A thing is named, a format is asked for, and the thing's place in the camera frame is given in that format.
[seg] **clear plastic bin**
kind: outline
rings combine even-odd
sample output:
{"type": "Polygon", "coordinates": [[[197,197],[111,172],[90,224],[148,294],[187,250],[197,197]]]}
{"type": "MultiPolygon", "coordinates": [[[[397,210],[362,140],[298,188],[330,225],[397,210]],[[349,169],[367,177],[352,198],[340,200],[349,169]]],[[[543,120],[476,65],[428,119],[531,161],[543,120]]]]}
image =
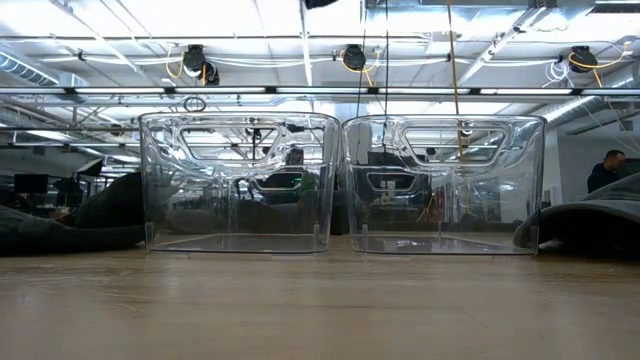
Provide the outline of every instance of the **clear plastic bin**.
{"type": "MultiPolygon", "coordinates": [[[[512,237],[525,219],[539,216],[544,126],[543,118],[530,116],[347,121],[344,176],[353,249],[534,253],[537,240],[521,248],[512,237]]],[[[537,239],[537,226],[532,229],[537,239]]]]}
{"type": "Polygon", "coordinates": [[[140,127],[149,249],[327,249],[336,119],[161,113],[141,116],[140,127]]]}

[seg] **person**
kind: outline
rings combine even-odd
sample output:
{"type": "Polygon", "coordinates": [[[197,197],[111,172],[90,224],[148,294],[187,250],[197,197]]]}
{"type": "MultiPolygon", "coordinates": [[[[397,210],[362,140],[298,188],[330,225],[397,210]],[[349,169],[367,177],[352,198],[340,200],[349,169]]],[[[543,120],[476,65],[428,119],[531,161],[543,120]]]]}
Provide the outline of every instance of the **person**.
{"type": "Polygon", "coordinates": [[[625,162],[626,158],[620,150],[610,150],[604,158],[604,161],[593,167],[589,179],[587,179],[587,188],[589,194],[605,187],[611,183],[620,180],[618,170],[625,162]]]}

